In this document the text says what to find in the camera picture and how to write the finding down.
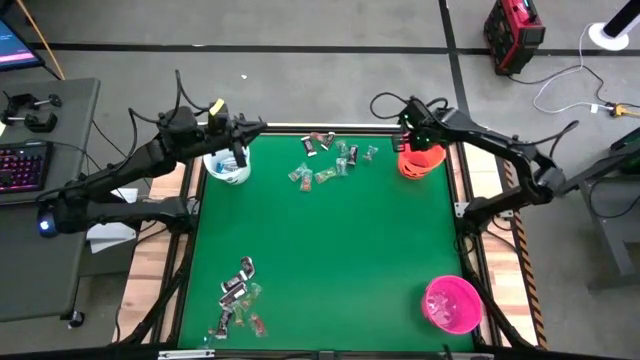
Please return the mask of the black C-clamp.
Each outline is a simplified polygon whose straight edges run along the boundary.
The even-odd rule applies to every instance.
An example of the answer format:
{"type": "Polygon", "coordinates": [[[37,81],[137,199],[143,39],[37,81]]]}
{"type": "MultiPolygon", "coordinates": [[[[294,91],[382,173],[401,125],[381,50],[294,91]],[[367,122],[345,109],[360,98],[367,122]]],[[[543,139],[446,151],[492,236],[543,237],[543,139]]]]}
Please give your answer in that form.
{"type": "Polygon", "coordinates": [[[63,105],[61,98],[57,94],[50,94],[46,100],[39,100],[30,93],[14,96],[9,96],[7,93],[4,93],[4,95],[8,100],[6,110],[9,113],[17,113],[21,108],[39,110],[40,107],[44,105],[51,105],[54,107],[61,107],[63,105]]]}
{"type": "Polygon", "coordinates": [[[23,117],[9,116],[3,112],[0,115],[0,122],[4,125],[11,126],[16,122],[22,122],[23,125],[33,133],[50,133],[56,127],[58,118],[55,114],[50,113],[46,120],[27,114],[23,117]]]}

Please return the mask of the wooden base board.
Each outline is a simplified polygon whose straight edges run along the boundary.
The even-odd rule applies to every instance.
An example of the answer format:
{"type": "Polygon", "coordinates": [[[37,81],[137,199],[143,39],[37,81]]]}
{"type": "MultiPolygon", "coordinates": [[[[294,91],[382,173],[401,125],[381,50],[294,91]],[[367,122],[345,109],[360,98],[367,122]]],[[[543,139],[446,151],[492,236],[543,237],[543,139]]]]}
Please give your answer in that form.
{"type": "MultiPolygon", "coordinates": [[[[438,169],[446,174],[450,202],[468,200],[476,192],[496,192],[504,184],[501,176],[510,172],[508,165],[470,145],[450,145],[445,153],[446,159],[438,169]]],[[[124,336],[130,335],[142,321],[182,261],[195,258],[201,243],[196,235],[173,238],[158,225],[146,228],[143,236],[144,242],[134,252],[119,313],[124,336]]],[[[547,349],[549,344],[521,219],[490,223],[480,237],[467,239],[466,250],[476,275],[492,293],[513,328],[526,341],[547,349]]],[[[191,272],[186,270],[184,275],[145,337],[146,342],[175,340],[184,329],[183,306],[194,285],[191,272]]]]}

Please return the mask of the backlit black keyboard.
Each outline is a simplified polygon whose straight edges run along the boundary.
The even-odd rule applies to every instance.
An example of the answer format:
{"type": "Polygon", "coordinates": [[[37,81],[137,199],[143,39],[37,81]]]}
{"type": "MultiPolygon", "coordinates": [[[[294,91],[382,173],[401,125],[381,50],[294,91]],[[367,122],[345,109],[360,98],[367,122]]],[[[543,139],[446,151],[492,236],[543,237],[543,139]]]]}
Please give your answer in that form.
{"type": "Polygon", "coordinates": [[[0,144],[0,194],[42,190],[52,149],[49,141],[0,144]]]}

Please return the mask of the orange jack-o-lantern bucket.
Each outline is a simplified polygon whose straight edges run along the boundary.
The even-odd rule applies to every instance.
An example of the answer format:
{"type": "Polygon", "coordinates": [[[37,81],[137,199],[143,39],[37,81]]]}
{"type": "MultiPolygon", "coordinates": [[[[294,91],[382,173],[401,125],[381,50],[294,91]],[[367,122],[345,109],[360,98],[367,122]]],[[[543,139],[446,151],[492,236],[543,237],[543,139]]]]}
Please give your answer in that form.
{"type": "Polygon", "coordinates": [[[435,145],[426,151],[412,151],[406,147],[398,154],[397,166],[401,175],[411,180],[424,178],[446,159],[446,150],[435,145]]]}

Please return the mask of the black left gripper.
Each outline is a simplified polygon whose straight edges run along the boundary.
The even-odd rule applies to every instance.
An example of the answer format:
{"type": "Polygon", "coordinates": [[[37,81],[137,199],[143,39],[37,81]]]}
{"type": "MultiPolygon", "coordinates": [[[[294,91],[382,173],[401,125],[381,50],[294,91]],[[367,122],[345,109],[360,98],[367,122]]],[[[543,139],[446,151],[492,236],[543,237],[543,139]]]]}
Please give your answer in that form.
{"type": "Polygon", "coordinates": [[[211,133],[208,125],[200,124],[199,129],[203,131],[204,136],[199,153],[215,154],[220,150],[228,149],[234,153],[238,165],[244,167],[246,162],[242,149],[261,135],[267,127],[268,124],[262,121],[232,119],[228,120],[223,131],[211,133]]]}

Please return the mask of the pink plastic bucket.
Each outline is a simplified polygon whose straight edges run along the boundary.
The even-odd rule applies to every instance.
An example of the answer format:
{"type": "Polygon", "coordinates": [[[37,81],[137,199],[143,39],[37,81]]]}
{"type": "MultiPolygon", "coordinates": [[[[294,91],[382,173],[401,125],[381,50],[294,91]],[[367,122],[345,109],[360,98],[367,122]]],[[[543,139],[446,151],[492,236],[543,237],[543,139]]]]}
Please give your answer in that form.
{"type": "Polygon", "coordinates": [[[477,290],[466,280],[455,275],[436,277],[426,286],[420,302],[423,316],[434,326],[452,335],[464,335],[473,331],[482,320],[482,300],[477,290]],[[457,308],[453,320],[436,322],[429,314],[427,298],[434,293],[446,293],[457,308]]]}

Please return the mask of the white paper sheets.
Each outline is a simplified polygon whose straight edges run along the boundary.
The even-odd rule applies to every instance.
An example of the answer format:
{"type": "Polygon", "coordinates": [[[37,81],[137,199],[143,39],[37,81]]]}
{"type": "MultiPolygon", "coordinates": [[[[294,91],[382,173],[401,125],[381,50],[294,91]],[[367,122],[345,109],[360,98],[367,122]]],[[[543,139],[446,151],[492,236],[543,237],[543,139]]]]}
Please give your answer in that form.
{"type": "MultiPolygon", "coordinates": [[[[119,188],[112,190],[111,193],[124,199],[127,203],[143,199],[137,188],[119,188]]],[[[137,231],[123,223],[108,223],[92,227],[87,232],[87,243],[91,253],[96,254],[112,246],[131,241],[136,236],[137,231]]]]}

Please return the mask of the white jack-o-lantern bucket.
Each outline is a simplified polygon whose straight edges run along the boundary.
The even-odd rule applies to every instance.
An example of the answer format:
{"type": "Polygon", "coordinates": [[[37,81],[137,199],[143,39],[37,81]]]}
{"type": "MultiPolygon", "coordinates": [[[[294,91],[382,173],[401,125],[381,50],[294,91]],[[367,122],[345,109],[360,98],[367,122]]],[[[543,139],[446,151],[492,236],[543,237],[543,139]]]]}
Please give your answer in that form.
{"type": "Polygon", "coordinates": [[[239,185],[244,183],[251,174],[251,165],[250,165],[250,149],[245,147],[242,149],[243,158],[246,162],[244,167],[240,167],[239,170],[228,173],[228,174],[219,174],[215,171],[215,164],[217,161],[234,156],[234,153],[231,150],[224,149],[216,152],[215,154],[206,154],[203,156],[203,163],[207,172],[213,176],[215,179],[226,182],[230,185],[239,185]]]}

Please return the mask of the grey side desk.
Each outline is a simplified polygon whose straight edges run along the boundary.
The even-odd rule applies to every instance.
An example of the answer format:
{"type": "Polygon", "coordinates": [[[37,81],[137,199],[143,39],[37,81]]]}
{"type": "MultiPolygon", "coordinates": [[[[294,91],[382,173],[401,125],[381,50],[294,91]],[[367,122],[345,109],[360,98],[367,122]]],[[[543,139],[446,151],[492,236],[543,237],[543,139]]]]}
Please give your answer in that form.
{"type": "MultiPolygon", "coordinates": [[[[58,117],[52,132],[34,134],[16,124],[0,134],[0,144],[32,139],[53,143],[46,190],[65,185],[83,170],[99,89],[96,78],[0,85],[0,111],[11,95],[30,93],[43,99],[56,94],[62,100],[59,108],[41,108],[44,115],[58,117]]],[[[86,234],[41,237],[36,196],[0,195],[0,322],[73,312],[86,234]]]]}

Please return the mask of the yellow extension plug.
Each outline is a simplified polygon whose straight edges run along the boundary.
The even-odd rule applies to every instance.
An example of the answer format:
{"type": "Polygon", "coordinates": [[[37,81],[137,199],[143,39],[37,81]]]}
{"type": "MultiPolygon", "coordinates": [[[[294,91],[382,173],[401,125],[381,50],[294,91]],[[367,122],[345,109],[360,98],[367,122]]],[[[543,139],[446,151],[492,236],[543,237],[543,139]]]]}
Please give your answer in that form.
{"type": "Polygon", "coordinates": [[[609,115],[613,118],[633,117],[640,119],[640,112],[634,112],[621,103],[614,104],[609,111],[609,115]]]}

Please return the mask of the black computer mouse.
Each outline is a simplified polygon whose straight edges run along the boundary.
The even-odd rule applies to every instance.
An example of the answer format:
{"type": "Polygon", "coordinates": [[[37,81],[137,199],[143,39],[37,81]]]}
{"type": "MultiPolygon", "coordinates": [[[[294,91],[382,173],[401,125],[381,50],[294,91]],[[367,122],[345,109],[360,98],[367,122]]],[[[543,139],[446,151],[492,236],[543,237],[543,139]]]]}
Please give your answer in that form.
{"type": "Polygon", "coordinates": [[[58,235],[55,218],[50,212],[39,212],[37,225],[39,234],[44,238],[53,238],[58,235]]]}

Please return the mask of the red black equipment case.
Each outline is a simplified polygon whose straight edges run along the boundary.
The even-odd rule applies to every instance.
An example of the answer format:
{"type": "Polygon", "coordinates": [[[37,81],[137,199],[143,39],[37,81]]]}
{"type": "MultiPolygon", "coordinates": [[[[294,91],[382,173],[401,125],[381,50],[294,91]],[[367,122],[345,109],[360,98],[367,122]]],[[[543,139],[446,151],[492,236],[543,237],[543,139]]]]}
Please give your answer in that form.
{"type": "Polygon", "coordinates": [[[495,0],[483,27],[495,73],[520,74],[545,32],[533,0],[495,0]]]}

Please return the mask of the grey metal stand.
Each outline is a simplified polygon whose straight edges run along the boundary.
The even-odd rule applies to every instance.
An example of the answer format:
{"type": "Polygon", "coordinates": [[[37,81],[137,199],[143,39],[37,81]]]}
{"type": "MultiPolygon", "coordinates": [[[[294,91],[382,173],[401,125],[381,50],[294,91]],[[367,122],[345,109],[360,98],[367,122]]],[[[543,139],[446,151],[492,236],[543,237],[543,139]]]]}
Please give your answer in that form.
{"type": "Polygon", "coordinates": [[[614,273],[588,284],[591,291],[640,286],[640,264],[629,246],[640,246],[640,127],[609,147],[606,157],[571,177],[559,194],[582,195],[614,273]]]}

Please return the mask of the computer monitor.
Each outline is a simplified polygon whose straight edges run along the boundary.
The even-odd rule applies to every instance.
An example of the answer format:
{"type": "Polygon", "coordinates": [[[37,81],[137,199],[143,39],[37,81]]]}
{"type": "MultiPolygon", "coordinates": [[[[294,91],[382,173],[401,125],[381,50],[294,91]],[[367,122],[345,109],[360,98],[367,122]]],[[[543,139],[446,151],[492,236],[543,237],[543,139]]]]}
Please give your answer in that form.
{"type": "Polygon", "coordinates": [[[0,72],[37,68],[42,57],[3,19],[0,19],[0,72]]]}

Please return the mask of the black aluminium table frame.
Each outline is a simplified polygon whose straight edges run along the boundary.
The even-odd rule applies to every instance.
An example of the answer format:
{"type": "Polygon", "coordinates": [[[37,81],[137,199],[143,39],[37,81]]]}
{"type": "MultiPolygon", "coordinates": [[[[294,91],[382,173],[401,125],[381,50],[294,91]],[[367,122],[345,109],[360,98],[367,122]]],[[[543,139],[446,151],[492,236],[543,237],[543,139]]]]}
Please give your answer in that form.
{"type": "Polygon", "coordinates": [[[478,329],[452,335],[430,324],[420,301],[427,284],[450,274],[473,280],[458,244],[454,202],[438,168],[420,181],[396,168],[395,125],[340,127],[348,143],[375,145],[370,165],[302,192],[286,173],[305,159],[300,126],[271,126],[250,146],[251,174],[226,185],[209,174],[198,184],[200,240],[171,281],[192,275],[184,329],[164,343],[125,339],[109,360],[157,360],[160,351],[200,349],[220,310],[220,284],[249,256],[263,291],[255,311],[267,335],[232,327],[215,339],[212,360],[432,359],[438,353],[484,353],[515,360],[513,349],[486,344],[478,329]]]}

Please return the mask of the floor stand white round base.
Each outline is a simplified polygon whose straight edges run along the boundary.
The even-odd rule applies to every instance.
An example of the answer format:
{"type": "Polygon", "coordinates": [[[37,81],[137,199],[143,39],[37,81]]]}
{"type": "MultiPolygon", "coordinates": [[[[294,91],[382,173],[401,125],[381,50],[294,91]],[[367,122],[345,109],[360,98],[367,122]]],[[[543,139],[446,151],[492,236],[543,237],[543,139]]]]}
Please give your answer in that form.
{"type": "Polygon", "coordinates": [[[620,51],[629,45],[629,33],[638,24],[640,0],[629,0],[609,21],[590,25],[588,35],[597,46],[609,51],[620,51]]]}

